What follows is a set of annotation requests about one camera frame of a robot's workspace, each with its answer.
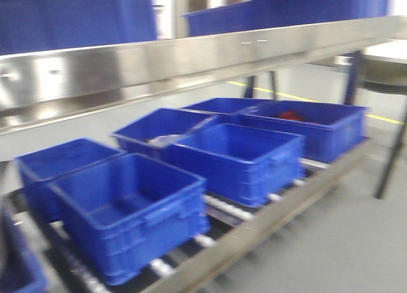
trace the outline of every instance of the gray floor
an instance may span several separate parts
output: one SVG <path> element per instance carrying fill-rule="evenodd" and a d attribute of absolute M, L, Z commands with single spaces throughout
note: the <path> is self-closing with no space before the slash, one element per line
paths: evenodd
<path fill-rule="evenodd" d="M 279 70 L 280 91 L 321 102 L 339 102 L 344 84 L 342 74 L 314 65 Z M 259 87 L 268 88 L 266 75 L 260 77 Z M 0 143 L 0 147 L 7 147 L 1 157 L 8 159 L 83 136 L 113 144 L 109 132 L 156 107 L 180 107 L 215 96 L 238 97 L 243 90 L 243 86 L 223 83 L 105 114 L 38 127 L 31 132 L 29 142 L 26 133 L 14 133 L 1 139 L 5 143 Z M 261 90 L 256 94 L 270 96 Z M 360 91 L 358 102 L 370 106 L 373 114 L 400 119 L 403 100 L 399 97 Z M 379 201 L 372 197 L 396 128 L 398 125 L 369 119 L 368 135 L 374 138 L 375 146 L 366 162 L 321 201 L 211 281 L 202 293 L 407 292 L 404 280 L 407 271 L 405 150 L 386 199 Z M 15 169 L 10 167 L 3 190 L 19 186 Z M 61 292 L 52 282 L 49 291 Z"/>

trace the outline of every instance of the blue plastic crate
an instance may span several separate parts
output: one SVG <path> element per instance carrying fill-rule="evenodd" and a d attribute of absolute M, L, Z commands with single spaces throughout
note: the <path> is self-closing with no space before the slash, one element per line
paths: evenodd
<path fill-rule="evenodd" d="M 151 0 L 0 0 L 0 55 L 150 41 Z"/>
<path fill-rule="evenodd" d="M 0 292 L 2 293 L 45 293 L 46 280 L 43 270 L 29 248 L 25 237 L 11 220 L 7 205 L 3 211 L 3 227 L 7 262 L 3 274 L 0 275 Z"/>
<path fill-rule="evenodd" d="M 217 123 L 215 116 L 178 109 L 158 109 L 112 133 L 131 153 L 163 159 L 165 148 L 184 134 Z"/>
<path fill-rule="evenodd" d="M 286 111 L 297 111 L 302 121 L 276 118 Z M 302 134 L 307 137 L 304 157 L 331 163 L 364 139 L 365 107 L 316 102 L 266 102 L 247 111 L 239 124 Z"/>
<path fill-rule="evenodd" d="M 64 229 L 110 285 L 209 229 L 205 179 L 128 154 L 55 183 Z"/>
<path fill-rule="evenodd" d="M 190 36 L 380 17 L 389 0 L 251 0 L 186 15 Z"/>
<path fill-rule="evenodd" d="M 301 135 L 216 125 L 169 147 L 170 163 L 207 178 L 208 190 L 258 207 L 304 176 Z"/>
<path fill-rule="evenodd" d="M 188 13 L 190 36 L 221 34 L 254 29 L 251 2 L 236 3 Z"/>
<path fill-rule="evenodd" d="M 266 101 L 268 100 L 248 98 L 213 98 L 197 104 L 191 104 L 190 106 L 183 107 L 183 109 L 228 116 L 238 114 L 248 107 L 253 107 Z"/>
<path fill-rule="evenodd" d="M 29 206 L 47 222 L 60 220 L 59 208 L 48 184 L 64 175 L 95 163 L 125 154 L 90 139 L 76 139 L 65 144 L 15 158 Z"/>

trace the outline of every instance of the stainless steel shelf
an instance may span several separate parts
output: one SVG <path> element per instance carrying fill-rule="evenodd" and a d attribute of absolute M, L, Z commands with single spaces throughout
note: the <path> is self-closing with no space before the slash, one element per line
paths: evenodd
<path fill-rule="evenodd" d="M 0 133 L 386 42 L 402 17 L 0 57 Z"/>
<path fill-rule="evenodd" d="M 159 277 L 146 268 L 141 275 L 120 287 L 105 287 L 75 252 L 58 226 L 47 224 L 35 215 L 32 217 L 46 237 L 47 241 L 43 244 L 52 245 L 52 251 L 60 257 L 60 265 L 54 266 L 55 271 L 60 273 L 61 279 L 74 282 L 72 284 L 81 292 L 194 292 L 335 187 L 344 174 L 363 160 L 370 144 L 370 140 L 364 141 L 330 165 L 308 165 L 305 161 L 309 176 L 302 184 L 285 190 L 279 201 L 271 201 L 264 207 L 251 210 L 252 217 L 246 221 L 235 218 L 231 223 L 232 215 L 225 211 L 223 214 L 214 213 L 213 207 L 208 205 L 212 231 L 207 235 L 214 240 L 213 245 L 205 248 L 194 241 L 188 242 L 164 257 L 164 261 L 173 267 L 170 276 Z M 17 194 L 12 196 L 18 201 Z"/>

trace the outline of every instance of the crate rim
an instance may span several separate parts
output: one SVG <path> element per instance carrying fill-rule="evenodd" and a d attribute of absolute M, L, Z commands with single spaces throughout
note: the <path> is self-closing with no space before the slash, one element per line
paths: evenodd
<path fill-rule="evenodd" d="M 47 177 L 47 178 L 43 179 L 43 178 L 41 178 L 36 172 L 34 172 L 33 170 L 31 170 L 31 168 L 29 168 L 29 167 L 21 160 L 21 158 L 24 157 L 24 156 L 30 155 L 30 154 L 39 153 L 39 152 L 41 152 L 41 151 L 44 151 L 44 150 L 47 150 L 47 149 L 50 149 L 50 148 L 53 148 L 53 147 L 58 147 L 58 146 L 61 146 L 61 145 L 64 145 L 64 144 L 69 144 L 69 143 L 71 143 L 71 142 L 76 142 L 76 141 L 78 141 L 78 140 L 85 140 L 85 141 L 88 141 L 88 142 L 92 142 L 92 143 L 94 143 L 94 144 L 97 144 L 98 146 L 102 146 L 102 147 L 105 147 L 105 148 L 112 149 L 112 150 L 116 151 L 116 154 L 114 154 L 114 155 L 112 155 L 112 156 L 110 156 L 110 157 L 108 157 L 108 158 L 119 157 L 119 156 L 121 156 L 121 155 L 126 155 L 126 153 L 127 153 L 127 152 L 126 152 L 125 150 L 123 150 L 123 149 L 107 146 L 107 145 L 105 145 L 105 144 L 103 144 L 103 143 L 101 143 L 101 142 L 95 141 L 95 140 L 93 140 L 93 139 L 91 139 L 91 138 L 89 138 L 89 137 L 80 137 L 80 138 L 77 138 L 77 139 L 70 140 L 70 141 L 68 141 L 68 142 L 63 142 L 63 143 L 61 143 L 61 144 L 57 144 L 57 145 L 55 145 L 55 146 L 43 148 L 43 149 L 36 150 L 36 151 L 30 152 L 30 153 L 27 153 L 27 154 L 22 154 L 22 155 L 16 156 L 16 157 L 14 158 L 14 161 L 15 161 L 15 163 L 18 165 L 18 168 L 19 168 L 19 169 L 22 169 L 27 175 L 29 175 L 30 178 L 35 179 L 36 182 L 50 182 L 50 181 L 55 180 L 55 179 L 61 179 L 61 178 L 65 177 L 66 175 L 71 175 L 71 174 L 77 172 L 78 170 L 82 170 L 82 169 L 86 168 L 87 165 L 78 167 L 78 168 L 76 168 L 76 169 L 68 170 L 68 171 L 65 172 L 65 173 L 58 174 L 58 175 L 55 175 L 55 176 L 53 176 L 53 177 Z"/>
<path fill-rule="evenodd" d="M 159 163 L 159 164 L 161 164 L 161 165 L 165 165 L 166 167 L 169 167 L 169 168 L 172 168 L 172 169 L 174 169 L 174 170 L 177 170 L 178 172 L 182 172 L 182 173 L 184 173 L 184 174 L 186 174 L 186 175 L 192 176 L 192 177 L 194 177 L 195 180 L 196 180 L 195 182 L 193 182 L 193 183 L 191 183 L 191 184 L 188 184 L 187 186 L 184 186 L 183 188 L 181 188 L 181 189 L 180 189 L 179 191 L 177 191 L 176 193 L 174 193 L 174 194 L 172 194 L 172 195 L 170 195 L 170 196 L 166 196 L 164 199 L 161 199 L 161 200 L 158 200 L 158 201 L 152 203 L 151 205 L 149 205 L 149 207 L 148 207 L 149 209 L 154 209 L 154 208 L 157 208 L 157 206 L 161 206 L 161 205 L 164 205 L 164 204 L 166 204 L 166 203 L 168 203 L 168 202 L 171 202 L 172 200 L 174 200 L 174 198 L 177 198 L 180 193 L 182 193 L 182 194 L 188 194 L 188 191 L 189 191 L 191 188 L 193 188 L 193 187 L 203 187 L 203 188 L 205 189 L 205 185 L 206 185 L 207 179 L 205 179 L 204 177 L 202 177 L 202 176 L 200 176 L 200 175 L 197 175 L 197 174 L 194 174 L 194 173 L 192 173 L 192 172 L 183 170 L 182 168 L 178 168 L 178 167 L 169 165 L 169 164 L 167 164 L 167 163 L 164 163 L 164 162 L 162 162 L 162 161 L 158 161 L 158 160 L 156 160 L 156 159 L 150 158 L 149 156 L 146 156 L 146 155 L 144 155 L 144 154 L 139 154 L 139 153 L 125 154 L 125 155 L 123 155 L 123 156 L 118 156 L 118 157 L 116 157 L 116 158 L 114 158 L 114 159 L 110 159 L 109 161 L 103 161 L 102 163 L 99 163 L 98 165 L 95 165 L 95 167 L 101 166 L 102 164 L 105 164 L 105 163 L 112 162 L 113 160 L 116 160 L 116 159 L 118 159 L 118 158 L 130 158 L 131 156 L 136 156 L 136 157 L 138 157 L 138 158 L 141 157 L 141 158 L 144 158 L 144 159 L 147 159 L 147 160 L 154 161 L 155 163 Z M 68 202 L 69 205 L 70 205 L 78 214 L 84 215 L 84 213 L 83 213 L 84 211 L 82 211 L 82 209 L 80 208 L 80 206 L 79 206 L 75 201 L 71 200 L 71 198 L 68 197 L 68 196 L 66 195 L 66 193 L 64 192 L 64 190 L 63 190 L 61 187 L 59 187 L 57 184 L 58 184 L 58 182 L 53 182 L 53 183 L 49 184 L 49 187 L 52 189 L 53 193 L 56 193 L 57 196 L 62 197 L 62 198 L 64 199 L 64 201 Z M 143 210 L 138 210 L 138 211 L 133 212 L 133 213 L 127 215 L 126 217 L 120 219 L 119 221 L 112 222 L 111 224 L 108 224 L 108 225 L 101 225 L 101 224 L 99 224 L 98 222 L 95 222 L 93 218 L 85 217 L 85 219 L 86 219 L 90 224 L 92 224 L 92 226 L 94 226 L 94 228 L 95 228 L 96 230 L 98 230 L 98 231 L 105 231 L 105 230 L 112 229 L 112 228 L 114 228 L 114 227 L 116 227 L 116 226 L 119 226 L 120 224 L 123 224 L 123 223 L 125 223 L 125 222 L 127 222 L 127 221 L 130 221 L 130 220 L 132 220 L 132 219 L 135 219 L 135 218 L 139 217 L 139 216 L 140 216 L 141 214 L 143 214 L 143 213 L 144 213 Z"/>
<path fill-rule="evenodd" d="M 240 126 L 240 125 L 234 125 L 234 124 L 230 124 L 230 123 L 221 123 L 215 126 L 212 126 L 208 129 L 205 130 L 210 130 L 210 129 L 214 129 L 218 126 L 238 126 L 239 128 L 243 129 L 243 130 L 261 130 L 261 131 L 267 131 L 267 132 L 272 132 L 274 134 L 280 134 L 280 135 L 286 135 L 286 136 L 291 136 L 292 139 L 287 140 L 287 143 L 282 145 L 282 147 L 284 146 L 290 146 L 291 144 L 294 144 L 296 142 L 303 142 L 305 141 L 305 136 L 301 135 L 301 134 L 296 134 L 296 133 L 290 133 L 290 132 L 281 132 L 281 131 L 271 131 L 271 130 L 267 130 L 267 129 L 261 129 L 261 128 L 253 128 L 253 127 L 249 127 L 249 126 Z M 178 141 L 182 141 L 188 137 L 194 137 L 194 135 L 185 135 L 183 138 L 179 139 Z M 265 156 L 264 154 L 262 154 L 261 156 L 258 156 L 257 158 L 254 158 L 253 160 L 244 160 L 241 158 L 236 158 L 234 156 L 230 156 L 230 155 L 225 155 L 225 154 L 218 154 L 218 153 L 213 153 L 212 151 L 208 151 L 208 150 L 202 150 L 202 149 L 197 149 L 195 147 L 191 147 L 191 146 L 187 146 L 187 145 L 183 145 L 183 144 L 178 144 L 177 142 L 175 144 L 172 144 L 172 146 L 177 146 L 177 147 L 183 147 L 189 150 L 193 150 L 195 152 L 199 152 L 201 154 L 208 154 L 210 153 L 211 155 L 214 155 L 218 158 L 226 158 L 227 160 L 231 160 L 234 162 L 238 162 L 238 163 L 243 163 L 246 165 L 255 165 L 261 161 L 263 161 L 264 159 L 268 159 L 267 156 Z M 279 150 L 281 147 L 279 148 L 275 148 L 272 151 L 270 151 L 270 154 L 274 151 Z"/>

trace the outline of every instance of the metal frame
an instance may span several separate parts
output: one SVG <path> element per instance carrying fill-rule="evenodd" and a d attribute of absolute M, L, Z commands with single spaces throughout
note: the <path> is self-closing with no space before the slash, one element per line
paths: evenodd
<path fill-rule="evenodd" d="M 360 50 L 402 26 L 380 17 L 1 56 L 0 133 Z"/>

